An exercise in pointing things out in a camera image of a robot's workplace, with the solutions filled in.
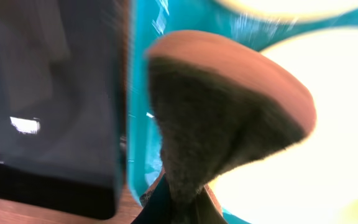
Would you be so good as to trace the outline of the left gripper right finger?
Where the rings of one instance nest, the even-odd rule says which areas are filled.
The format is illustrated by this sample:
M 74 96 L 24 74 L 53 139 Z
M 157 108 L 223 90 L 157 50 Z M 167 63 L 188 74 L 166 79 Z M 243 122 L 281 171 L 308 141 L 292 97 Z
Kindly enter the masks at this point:
M 197 224 L 227 224 L 223 218 L 223 210 L 213 191 L 204 186 L 196 196 L 195 223 Z

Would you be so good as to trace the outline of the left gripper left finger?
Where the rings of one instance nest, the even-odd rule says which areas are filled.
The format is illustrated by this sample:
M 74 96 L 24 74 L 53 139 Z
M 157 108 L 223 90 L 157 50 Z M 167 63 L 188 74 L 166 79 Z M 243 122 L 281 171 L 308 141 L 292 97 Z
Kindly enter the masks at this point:
M 166 175 L 162 174 L 153 194 L 131 224 L 172 224 L 173 202 Z

